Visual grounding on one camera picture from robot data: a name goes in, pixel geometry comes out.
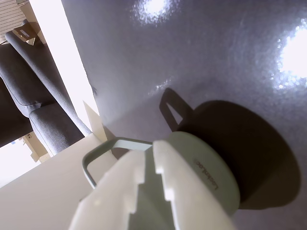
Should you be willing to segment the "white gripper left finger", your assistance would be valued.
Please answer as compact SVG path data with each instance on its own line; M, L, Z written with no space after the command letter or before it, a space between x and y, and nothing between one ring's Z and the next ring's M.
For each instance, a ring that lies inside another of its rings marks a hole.
M131 150L79 203L70 230L127 230L136 212L138 186L145 181L145 152Z

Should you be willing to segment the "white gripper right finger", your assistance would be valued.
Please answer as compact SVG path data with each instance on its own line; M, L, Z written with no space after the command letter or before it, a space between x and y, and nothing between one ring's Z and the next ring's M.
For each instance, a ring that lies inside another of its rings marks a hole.
M220 202L174 147L164 140L155 141L153 157L177 230L236 229Z

